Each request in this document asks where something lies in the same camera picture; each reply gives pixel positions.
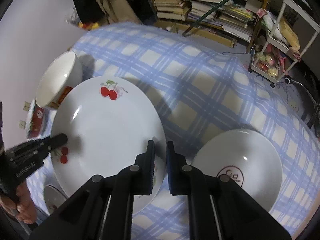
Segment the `person's left hand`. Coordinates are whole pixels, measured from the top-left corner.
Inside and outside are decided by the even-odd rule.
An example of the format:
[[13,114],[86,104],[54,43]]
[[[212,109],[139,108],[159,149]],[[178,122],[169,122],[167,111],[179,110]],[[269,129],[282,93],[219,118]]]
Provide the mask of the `person's left hand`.
[[11,210],[17,210],[17,219],[19,221],[25,222],[26,224],[35,223],[37,219],[37,210],[33,200],[31,199],[26,181],[17,187],[16,195],[19,198],[17,204],[9,197],[1,195],[1,207],[3,207],[7,214],[13,218],[15,218],[15,215]]

